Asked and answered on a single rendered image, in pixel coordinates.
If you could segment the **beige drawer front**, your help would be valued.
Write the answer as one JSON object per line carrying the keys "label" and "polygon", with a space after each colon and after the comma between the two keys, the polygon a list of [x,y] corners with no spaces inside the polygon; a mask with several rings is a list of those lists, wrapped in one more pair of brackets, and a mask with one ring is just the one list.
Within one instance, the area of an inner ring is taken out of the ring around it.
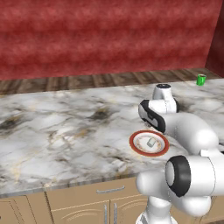
{"label": "beige drawer front", "polygon": [[[125,186],[118,192],[98,194],[96,190],[107,190]],[[123,178],[90,185],[79,185],[65,189],[47,191],[46,195],[51,210],[76,207],[104,200],[119,199],[123,197],[138,195],[136,178]]]}

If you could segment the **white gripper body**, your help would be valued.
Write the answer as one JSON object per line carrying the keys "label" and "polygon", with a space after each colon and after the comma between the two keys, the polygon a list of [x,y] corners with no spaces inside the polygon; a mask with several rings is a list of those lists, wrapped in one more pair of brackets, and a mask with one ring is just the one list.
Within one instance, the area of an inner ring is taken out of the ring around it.
{"label": "white gripper body", "polygon": [[174,99],[171,100],[150,100],[149,108],[159,114],[177,113],[178,106]]}

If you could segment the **red-rimmed white plate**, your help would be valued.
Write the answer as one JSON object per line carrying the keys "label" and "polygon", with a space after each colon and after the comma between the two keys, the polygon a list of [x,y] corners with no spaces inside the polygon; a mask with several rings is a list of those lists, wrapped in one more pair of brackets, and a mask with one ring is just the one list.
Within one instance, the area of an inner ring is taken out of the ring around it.
{"label": "red-rimmed white plate", "polygon": [[[149,147],[147,142],[151,138],[154,138],[156,142]],[[129,145],[136,153],[152,158],[164,155],[170,147],[169,141],[162,134],[152,130],[134,132],[129,138]]]}

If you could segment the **beige cupboard door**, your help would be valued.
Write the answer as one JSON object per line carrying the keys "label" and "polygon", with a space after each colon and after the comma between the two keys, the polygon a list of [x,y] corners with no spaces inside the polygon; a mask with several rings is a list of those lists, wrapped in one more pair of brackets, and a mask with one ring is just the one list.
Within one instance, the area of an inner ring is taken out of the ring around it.
{"label": "beige cupboard door", "polygon": [[136,224],[147,205],[147,196],[135,195],[110,201],[110,224],[114,224],[114,203],[117,204],[117,224]]}
{"label": "beige cupboard door", "polygon": [[109,201],[90,203],[81,206],[72,206],[52,210],[54,224],[104,224],[104,205],[108,209],[109,224]]}
{"label": "beige cupboard door", "polygon": [[26,196],[0,199],[0,224],[36,224]]}

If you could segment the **green cup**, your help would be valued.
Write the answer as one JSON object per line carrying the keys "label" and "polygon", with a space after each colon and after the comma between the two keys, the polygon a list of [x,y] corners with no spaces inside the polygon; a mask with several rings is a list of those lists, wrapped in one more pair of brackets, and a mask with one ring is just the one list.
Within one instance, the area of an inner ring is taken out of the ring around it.
{"label": "green cup", "polygon": [[207,77],[204,74],[199,74],[197,77],[196,84],[198,86],[203,86],[205,84]]}

